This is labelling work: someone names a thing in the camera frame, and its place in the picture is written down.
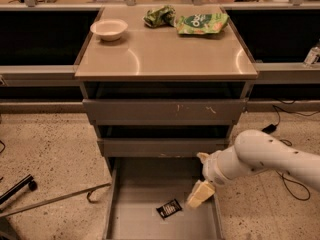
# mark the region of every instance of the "drawer bottom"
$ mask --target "drawer bottom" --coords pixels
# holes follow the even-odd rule
[[[107,239],[223,239],[217,197],[195,210],[185,207],[201,175],[198,159],[121,158],[114,170]],[[156,208],[173,199],[182,211],[162,219]]]

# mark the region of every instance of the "floor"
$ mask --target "floor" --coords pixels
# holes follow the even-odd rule
[[[274,137],[291,141],[297,149],[320,154],[320,114],[306,117],[281,112],[280,116]],[[275,112],[243,113],[232,140],[245,129],[262,129],[277,121]],[[3,212],[111,180],[85,114],[2,114],[0,140],[6,145],[0,154],[0,194],[28,174],[38,184],[36,191],[25,187],[0,205]],[[288,185],[295,195],[307,196],[301,187]],[[310,192],[308,201],[293,198],[275,171],[234,180],[217,191],[225,239],[319,239],[320,194],[312,189]],[[7,220],[22,240],[101,239],[107,193],[108,188],[93,192],[94,203],[81,194]]]

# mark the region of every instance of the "cabinet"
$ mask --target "cabinet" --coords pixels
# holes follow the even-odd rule
[[[201,178],[196,154],[228,145],[257,72],[231,22],[214,39],[182,37],[172,27],[144,26],[151,6],[106,7],[101,18],[125,20],[128,30],[114,42],[93,35],[75,75],[112,173],[105,237],[222,239],[217,196],[168,222],[155,208],[171,198],[185,207]],[[175,9],[221,12],[205,5]]]

